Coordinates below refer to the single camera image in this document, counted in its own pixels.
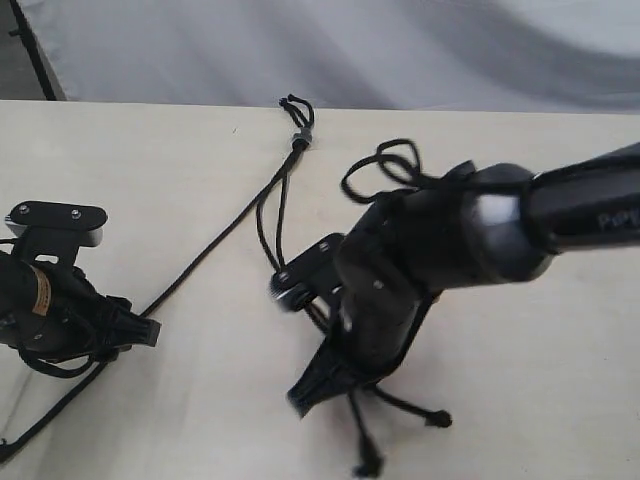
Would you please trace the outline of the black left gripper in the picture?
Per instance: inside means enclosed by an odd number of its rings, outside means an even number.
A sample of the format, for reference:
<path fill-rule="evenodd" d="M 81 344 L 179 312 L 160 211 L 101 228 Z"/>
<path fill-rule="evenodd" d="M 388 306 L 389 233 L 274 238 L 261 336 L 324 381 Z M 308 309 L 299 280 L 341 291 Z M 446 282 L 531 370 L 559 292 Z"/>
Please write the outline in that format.
<path fill-rule="evenodd" d="M 101 344 L 102 297 L 76 267 L 75 254 L 48 249 L 29 259 L 24 252 L 1 253 L 1 343 L 23 347 L 44 360 L 68 360 Z M 155 347 L 161 324 L 132 313 L 117 317 L 117 345 Z"/>

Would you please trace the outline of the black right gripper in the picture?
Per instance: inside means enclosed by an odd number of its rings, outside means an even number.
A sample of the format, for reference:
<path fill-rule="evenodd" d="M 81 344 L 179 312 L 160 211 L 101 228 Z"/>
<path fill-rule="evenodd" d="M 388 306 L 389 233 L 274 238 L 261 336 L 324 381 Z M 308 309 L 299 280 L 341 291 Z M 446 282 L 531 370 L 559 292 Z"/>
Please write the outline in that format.
<path fill-rule="evenodd" d="M 347 394 L 360 378 L 396 369 L 421 301 L 401 246 L 373 234 L 339 237 L 332 264 L 341 284 L 337 318 L 306 369 L 287 392 L 299 418 Z"/>

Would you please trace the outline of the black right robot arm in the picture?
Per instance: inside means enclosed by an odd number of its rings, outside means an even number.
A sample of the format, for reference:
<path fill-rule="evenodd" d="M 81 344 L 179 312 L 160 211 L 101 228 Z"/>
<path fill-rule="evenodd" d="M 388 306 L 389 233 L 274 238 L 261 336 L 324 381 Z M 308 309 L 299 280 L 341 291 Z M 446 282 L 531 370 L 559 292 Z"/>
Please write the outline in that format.
<path fill-rule="evenodd" d="M 381 144 L 371 162 L 405 171 L 398 188 L 365 197 L 346 234 L 325 236 L 271 281 L 283 308 L 329 308 L 319 349 L 288 399 L 299 415 L 374 388 L 406 357 L 440 295 L 524 283 L 554 257 L 639 242 L 639 148 L 536 174 L 512 163 L 466 161 L 442 177 Z"/>

